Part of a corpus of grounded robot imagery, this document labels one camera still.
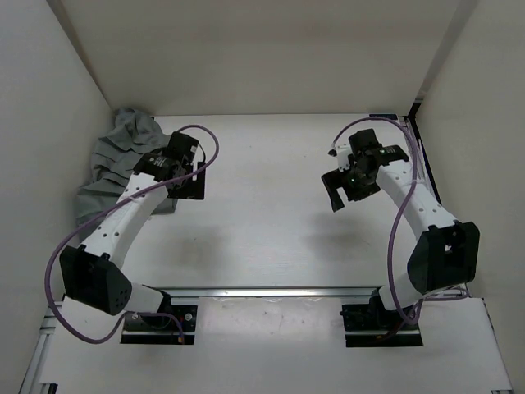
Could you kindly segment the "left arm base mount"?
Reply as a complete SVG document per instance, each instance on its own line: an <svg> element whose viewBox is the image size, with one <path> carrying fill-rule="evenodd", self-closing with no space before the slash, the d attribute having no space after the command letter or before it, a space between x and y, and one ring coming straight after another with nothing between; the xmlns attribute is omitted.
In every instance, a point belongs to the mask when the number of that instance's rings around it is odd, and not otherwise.
<svg viewBox="0 0 525 394"><path fill-rule="evenodd" d="M198 317L196 304L171 305L170 314L179 326L168 317L127 317L121 331L121 344L192 346Z"/></svg>

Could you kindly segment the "aluminium front rail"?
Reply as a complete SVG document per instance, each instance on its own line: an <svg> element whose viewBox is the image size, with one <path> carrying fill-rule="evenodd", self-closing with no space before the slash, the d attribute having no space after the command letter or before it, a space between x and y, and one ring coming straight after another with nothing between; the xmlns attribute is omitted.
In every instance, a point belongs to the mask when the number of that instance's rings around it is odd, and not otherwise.
<svg viewBox="0 0 525 394"><path fill-rule="evenodd" d="M164 291L175 298L280 298L280 297L369 297L374 287L307 286L307 287L178 287Z"/></svg>

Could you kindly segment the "grey pleated skirt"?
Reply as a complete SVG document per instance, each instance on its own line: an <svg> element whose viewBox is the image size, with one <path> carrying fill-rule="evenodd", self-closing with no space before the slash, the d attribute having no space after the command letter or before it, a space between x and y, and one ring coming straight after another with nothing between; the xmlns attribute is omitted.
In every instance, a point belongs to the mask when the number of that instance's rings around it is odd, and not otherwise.
<svg viewBox="0 0 525 394"><path fill-rule="evenodd" d="M168 141L169 136L152 116L132 108L117 110L114 127L94 145L89 180L76 193L76 224L80 226L113 206L142 155L166 147Z"/></svg>

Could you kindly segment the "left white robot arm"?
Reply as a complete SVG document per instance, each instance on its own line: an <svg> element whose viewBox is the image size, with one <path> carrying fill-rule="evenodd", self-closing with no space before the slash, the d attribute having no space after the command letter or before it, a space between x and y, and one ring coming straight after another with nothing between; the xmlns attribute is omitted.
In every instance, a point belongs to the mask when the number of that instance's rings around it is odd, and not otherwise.
<svg viewBox="0 0 525 394"><path fill-rule="evenodd" d="M140 229L167 199L202 199L205 174L192 176L199 142L186 134L171 134L167 147L145 153L135 164L118 202L80 246L67 246L59 257L66 295L111 316L143 314L153 328L164 328L172 317L164 291L131 282L121 271Z"/></svg>

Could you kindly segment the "right blue corner label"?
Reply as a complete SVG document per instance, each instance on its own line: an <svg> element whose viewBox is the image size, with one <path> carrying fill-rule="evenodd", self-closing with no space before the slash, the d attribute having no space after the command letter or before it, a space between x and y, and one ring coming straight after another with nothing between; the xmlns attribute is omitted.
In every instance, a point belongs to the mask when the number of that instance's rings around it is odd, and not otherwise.
<svg viewBox="0 0 525 394"><path fill-rule="evenodd" d="M389 119L389 120L392 120L392 121L398 121L399 118L396 114L393 114L393 113L370 113L369 114L370 117L381 117L381 118L385 118L385 119Z"/></svg>

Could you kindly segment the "aluminium left frame rail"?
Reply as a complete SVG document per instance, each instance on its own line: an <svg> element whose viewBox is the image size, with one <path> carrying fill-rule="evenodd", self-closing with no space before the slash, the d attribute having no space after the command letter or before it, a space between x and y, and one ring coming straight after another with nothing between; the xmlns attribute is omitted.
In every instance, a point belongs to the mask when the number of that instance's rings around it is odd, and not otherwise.
<svg viewBox="0 0 525 394"><path fill-rule="evenodd" d="M48 352L56 327L57 319L55 313L47 307L43 316L43 321L40 325L37 344L34 348L34 352L19 389L20 394L57 393L58 385L53 382L44 381L42 378L43 367L48 358Z"/></svg>

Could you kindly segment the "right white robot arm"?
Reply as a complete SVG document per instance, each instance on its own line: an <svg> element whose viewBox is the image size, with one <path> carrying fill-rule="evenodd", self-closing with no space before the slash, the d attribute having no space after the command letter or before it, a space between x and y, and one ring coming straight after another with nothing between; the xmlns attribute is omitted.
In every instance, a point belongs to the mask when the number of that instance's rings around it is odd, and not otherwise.
<svg viewBox="0 0 525 394"><path fill-rule="evenodd" d="M475 278L479 229L473 222L459 221L418 182L413 161L400 146L384 146L374 130L365 129L351 135L348 144L333 146L329 154L338 167L324 174L322 183L333 211L344 207L341 193L354 202L383 191L399 210L395 221L406 220L416 238L404 271L396 276L395 236L390 236L388 282L372 293L358 325L391 328L405 319L413 320L413 307L420 300Z"/></svg>

